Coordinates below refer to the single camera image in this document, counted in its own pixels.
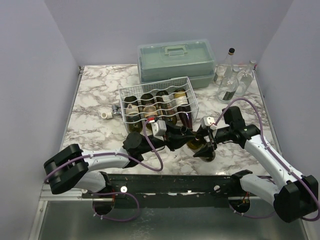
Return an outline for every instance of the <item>bottle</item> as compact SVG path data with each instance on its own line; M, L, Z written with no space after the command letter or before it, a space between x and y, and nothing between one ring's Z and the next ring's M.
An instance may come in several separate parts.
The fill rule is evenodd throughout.
M234 53L235 49L230 48L225 60L216 67L213 82L218 86L220 85L222 79L229 77L232 73L232 69L234 68L232 57Z
M175 105L177 106L177 111L181 112L179 113L179 117L181 119L182 124L192 130L192 114L191 114L191 108L188 101L188 96L186 93L186 90L183 88L179 88L174 91L175 94L173 95L175 99Z
M220 102L228 103L235 95L235 92L239 86L239 81L237 79L239 71L239 67L234 66L231 76L222 79L219 89L216 92L216 97Z
M207 141L205 140L205 138L199 134L197 134L196 132L193 132L195 134L195 138L189 142L187 142L187 146L188 148L190 148L192 150L192 152L197 153L198 151L200 151L201 149L205 148L207 146ZM202 161L204 162L212 162L214 160L214 156L212 157L199 157Z
M155 105L155 99L153 98L152 94L145 93L141 96L141 104L143 105L143 112L144 112L144 118L155 118L158 116L157 108ZM152 130L151 123L148 123L146 127L150 130Z
M162 91L158 91L156 93L156 96L157 96L156 101L158 102L158 107L159 107L159 109L162 109L161 115L167 115L167 116L163 116L162 119L166 123L176 125L177 124L177 116L174 115L175 110L172 109L173 106L170 104L169 93L165 90L162 90Z
M201 135L197 134L195 131L193 131L193 133L195 134L195 138L191 141L188 141L186 145L188 146L188 148L193 150L193 152L195 152L196 150L203 148L203 145L206 143L206 140Z
M254 68L257 62L255 60L250 60L249 65L241 69L238 73L239 86L235 91L235 95L242 97L248 90L251 82L254 79Z
M140 133L142 131L142 122L139 114L139 103L135 96L127 96L124 99L124 109L126 121L128 122L129 132Z

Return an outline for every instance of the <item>brown glass bottle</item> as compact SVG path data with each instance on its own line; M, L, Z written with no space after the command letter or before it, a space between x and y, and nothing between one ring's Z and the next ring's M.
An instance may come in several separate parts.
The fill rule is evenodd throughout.
M135 96L127 96L124 99L125 118L128 122L129 132L140 133L142 131L142 121L139 113L139 103Z
M175 104L177 105L177 111L178 112L187 112L187 113L179 113L179 117L181 119L182 124L189 128L192 128L192 114L191 114L191 108L189 105L188 96L186 93L186 90L183 88L179 88L174 91L175 94L173 97L175 98Z
M189 142L187 142L188 148L190 148L194 153L197 153L200 149L204 148L207 145L207 141L205 138L196 132L193 132L195 134L195 138ZM200 157L200 159L204 162L212 162L214 160L214 157Z
M143 105L143 112L144 112L144 118L149 119L149 118L155 118L158 116L157 113L157 108L155 105L155 99L153 98L152 94L150 93L145 93L141 96L141 104ZM150 130L152 130L151 124L148 123L146 127Z
M199 150L199 149L203 148L205 143L206 143L206 141L201 135L195 135L195 138L191 141L188 141L186 145L191 150Z
M172 105L170 103L169 93L165 90L158 91L156 93L156 101L158 102L158 107L161 109L162 119L169 124L176 125L177 124L177 116L175 114L175 110L172 109Z

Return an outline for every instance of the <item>box handle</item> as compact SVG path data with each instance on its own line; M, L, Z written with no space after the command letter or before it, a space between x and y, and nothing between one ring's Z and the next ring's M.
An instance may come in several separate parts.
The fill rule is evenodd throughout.
M187 50L186 50L186 47L184 45L179 45L179 46L166 46L164 48L164 55L170 55L169 51L168 50L179 50L179 49L182 49L183 50L183 54L187 54Z

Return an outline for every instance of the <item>box lid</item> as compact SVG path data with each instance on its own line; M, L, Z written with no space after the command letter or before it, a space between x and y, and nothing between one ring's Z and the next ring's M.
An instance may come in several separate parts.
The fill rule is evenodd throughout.
M215 61L206 39L141 45L138 47L138 55L142 71Z

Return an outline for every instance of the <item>bottle neck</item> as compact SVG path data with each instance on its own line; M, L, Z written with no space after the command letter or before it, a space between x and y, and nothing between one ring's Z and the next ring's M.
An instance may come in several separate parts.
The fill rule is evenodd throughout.
M239 72L232 72L230 78L237 78Z
M250 63L248 66L248 70L253 70L255 68L255 64Z
M232 58L233 58L234 55L230 55L228 54L224 60L224 63L225 64L232 64Z

